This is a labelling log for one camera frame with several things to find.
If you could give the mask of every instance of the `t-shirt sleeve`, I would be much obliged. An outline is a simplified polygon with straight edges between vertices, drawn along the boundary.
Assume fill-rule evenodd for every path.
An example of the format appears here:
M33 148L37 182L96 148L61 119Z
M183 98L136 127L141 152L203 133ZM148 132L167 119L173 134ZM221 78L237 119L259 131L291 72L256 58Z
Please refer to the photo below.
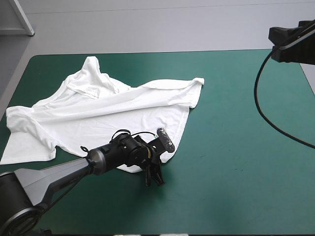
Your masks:
M31 162L49 161L56 156L56 149L43 145L30 133L12 132L3 152L0 165Z

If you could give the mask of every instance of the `black wire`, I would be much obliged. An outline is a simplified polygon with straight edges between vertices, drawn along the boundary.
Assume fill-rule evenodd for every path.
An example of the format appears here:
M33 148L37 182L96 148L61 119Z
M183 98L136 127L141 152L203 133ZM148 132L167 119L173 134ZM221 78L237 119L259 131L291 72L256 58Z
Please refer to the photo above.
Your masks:
M156 136L156 134L151 133L151 132L149 132L149 131L138 132L138 133L132 134L131 136L135 136L135 135L137 135L137 134L152 134L153 136Z
M263 61L263 63L261 64L260 66L260 69L259 69L259 72L257 73L257 77L256 77L256 80L255 80L255 85L254 85L254 98L255 98L255 105L257 107L257 110L259 112L259 114L261 115L261 117L264 118L264 120L270 124L270 126L272 126L274 129L276 129L278 132L282 133L283 135L301 143L301 144L304 144L310 148L314 148L315 149L315 145L313 144L310 144L308 142L305 142L285 131L283 131L282 129L280 129L279 127L277 127L275 124L273 124L267 117L266 115L262 112L261 108L260 108L260 105L259 105L259 101L258 101L258 95L257 95L257 90L258 90L258 82L259 82L259 79L260 79L260 75L261 75L261 72L264 68L264 66L266 65L267 61L269 60L269 58L272 56L272 54L281 46L285 45L287 42L289 42L290 40L294 39L294 38L298 38L303 32L305 29L307 29L309 26L311 26L312 24L315 23L315 20L311 21L310 23L308 23L307 25L305 25L305 27L301 28L300 30L297 31L297 33L295 33L294 35L292 35L291 37L289 37L287 40L285 40L284 42L282 42L280 45L274 47L272 49L272 51L268 54L268 56L265 58L265 60Z

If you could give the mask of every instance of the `green tabletop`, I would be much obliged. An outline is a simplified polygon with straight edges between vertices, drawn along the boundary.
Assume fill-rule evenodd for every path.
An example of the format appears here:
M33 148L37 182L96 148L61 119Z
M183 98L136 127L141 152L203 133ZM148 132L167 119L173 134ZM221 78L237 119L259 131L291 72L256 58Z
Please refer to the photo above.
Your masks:
M133 87L161 78L194 77L203 77L205 85L177 152L162 167L164 186L146 187L143 173L112 170L88 176L37 228L56 234L315 233L315 150L275 131L255 108L254 79L268 53L95 55L101 72ZM33 57L9 106L30 107L52 95L86 56ZM268 62L259 97L275 124L315 143L314 94L299 64ZM0 153L9 135L2 118ZM0 173L75 158L57 148L55 160L0 166Z

